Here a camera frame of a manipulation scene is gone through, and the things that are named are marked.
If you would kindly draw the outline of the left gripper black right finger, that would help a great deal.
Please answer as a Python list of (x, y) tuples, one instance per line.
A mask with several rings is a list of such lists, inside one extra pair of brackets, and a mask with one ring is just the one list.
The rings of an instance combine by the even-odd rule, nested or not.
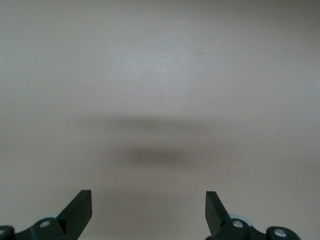
[(299, 240), (292, 230), (271, 226), (265, 233), (239, 217), (231, 217), (215, 191), (205, 195), (205, 219), (210, 231), (208, 240)]

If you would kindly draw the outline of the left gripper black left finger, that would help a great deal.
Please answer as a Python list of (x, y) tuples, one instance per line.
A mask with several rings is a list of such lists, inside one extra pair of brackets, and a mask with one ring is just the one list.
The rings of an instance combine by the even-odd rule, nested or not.
[(11, 225), (0, 227), (2, 240), (77, 240), (92, 217), (92, 192), (81, 190), (55, 217), (43, 218), (15, 232)]

